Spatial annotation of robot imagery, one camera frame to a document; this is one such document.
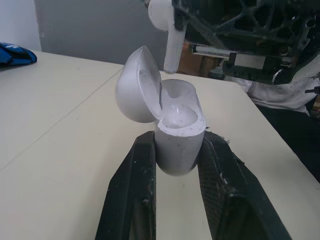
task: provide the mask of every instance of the table surface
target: table surface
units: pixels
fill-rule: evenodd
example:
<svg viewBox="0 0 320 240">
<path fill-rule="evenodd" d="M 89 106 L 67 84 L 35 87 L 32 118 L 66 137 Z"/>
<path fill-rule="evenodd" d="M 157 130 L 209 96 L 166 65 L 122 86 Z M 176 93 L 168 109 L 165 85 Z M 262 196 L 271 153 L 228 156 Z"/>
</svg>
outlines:
<svg viewBox="0 0 320 240">
<path fill-rule="evenodd" d="M 109 181 L 151 123 L 115 103 L 122 65 L 36 52 L 0 71 L 0 239 L 94 239 Z M 256 175 L 293 240 L 320 236 L 320 184 L 236 83 L 194 84 L 210 131 Z M 156 172 L 157 240 L 210 240 L 198 171 Z"/>
</svg>

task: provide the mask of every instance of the person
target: person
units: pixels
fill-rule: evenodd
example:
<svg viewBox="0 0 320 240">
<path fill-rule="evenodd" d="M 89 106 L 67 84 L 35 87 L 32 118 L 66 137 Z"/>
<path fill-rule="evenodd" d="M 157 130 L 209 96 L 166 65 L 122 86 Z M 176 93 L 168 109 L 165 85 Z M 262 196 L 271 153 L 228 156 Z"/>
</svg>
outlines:
<svg viewBox="0 0 320 240">
<path fill-rule="evenodd" d="M 309 115 L 317 94 L 305 93 L 305 90 L 320 86 L 319 78 L 297 75 L 292 82 L 280 85 L 227 76 L 225 80 L 242 86 L 273 128 L 320 182 L 320 121 Z"/>
</svg>

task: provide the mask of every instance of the earbud case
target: earbud case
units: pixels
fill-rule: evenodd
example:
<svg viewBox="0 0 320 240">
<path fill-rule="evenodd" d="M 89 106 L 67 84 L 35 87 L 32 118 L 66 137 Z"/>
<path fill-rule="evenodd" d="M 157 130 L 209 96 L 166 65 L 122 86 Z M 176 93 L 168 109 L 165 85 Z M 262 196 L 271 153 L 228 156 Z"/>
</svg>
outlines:
<svg viewBox="0 0 320 240">
<path fill-rule="evenodd" d="M 116 84 L 115 98 L 127 118 L 154 122 L 156 162 L 165 173 L 181 176 L 196 166 L 206 129 L 196 89 L 184 80 L 162 81 L 146 46 L 128 58 Z"/>
</svg>

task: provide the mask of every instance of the blue object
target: blue object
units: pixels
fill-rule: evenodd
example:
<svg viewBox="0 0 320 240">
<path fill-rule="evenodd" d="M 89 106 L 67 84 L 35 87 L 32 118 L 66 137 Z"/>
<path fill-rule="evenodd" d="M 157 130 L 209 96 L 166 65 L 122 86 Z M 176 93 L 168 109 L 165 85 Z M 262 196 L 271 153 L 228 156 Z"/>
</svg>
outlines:
<svg viewBox="0 0 320 240">
<path fill-rule="evenodd" d="M 18 45 L 0 42 L 0 67 L 27 65 L 37 62 L 37 56 Z"/>
</svg>

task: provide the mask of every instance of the white shirt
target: white shirt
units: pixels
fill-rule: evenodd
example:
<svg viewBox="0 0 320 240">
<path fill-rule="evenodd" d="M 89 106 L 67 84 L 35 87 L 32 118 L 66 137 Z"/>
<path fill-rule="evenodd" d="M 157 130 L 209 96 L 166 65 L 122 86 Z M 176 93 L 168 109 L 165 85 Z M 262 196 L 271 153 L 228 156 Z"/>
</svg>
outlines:
<svg viewBox="0 0 320 240">
<path fill-rule="evenodd" d="M 272 109 L 287 109 L 308 115 L 305 105 L 317 95 L 305 93 L 305 90 L 320 86 L 319 78 L 294 78 L 292 82 L 280 85 L 268 85 L 236 77 L 226 77 L 226 80 L 239 83 L 257 105 Z"/>
</svg>

